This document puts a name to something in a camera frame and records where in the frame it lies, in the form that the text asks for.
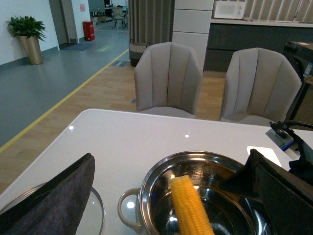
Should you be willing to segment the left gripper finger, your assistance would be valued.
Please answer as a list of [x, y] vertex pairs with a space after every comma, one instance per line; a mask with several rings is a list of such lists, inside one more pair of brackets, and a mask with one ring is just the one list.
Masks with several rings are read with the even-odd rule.
[[87, 153], [0, 216], [2, 235], [74, 235], [94, 180]]

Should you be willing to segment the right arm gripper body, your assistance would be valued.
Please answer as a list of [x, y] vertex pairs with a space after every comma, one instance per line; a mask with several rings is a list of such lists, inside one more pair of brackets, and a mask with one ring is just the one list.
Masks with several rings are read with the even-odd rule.
[[274, 142], [283, 150], [287, 150], [296, 144], [295, 151], [299, 152], [299, 159], [289, 162], [289, 172], [300, 178], [309, 185], [313, 184], [313, 149], [301, 139], [293, 130], [292, 126], [302, 126], [312, 129], [312, 125], [300, 121], [288, 120], [283, 122], [270, 122], [271, 130], [274, 136]]

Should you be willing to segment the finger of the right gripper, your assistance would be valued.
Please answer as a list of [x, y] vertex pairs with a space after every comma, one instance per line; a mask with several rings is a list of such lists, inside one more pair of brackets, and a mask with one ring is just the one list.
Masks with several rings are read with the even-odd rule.
[[286, 171], [252, 149], [246, 164], [220, 188], [261, 202], [279, 235], [313, 233], [312, 166]]

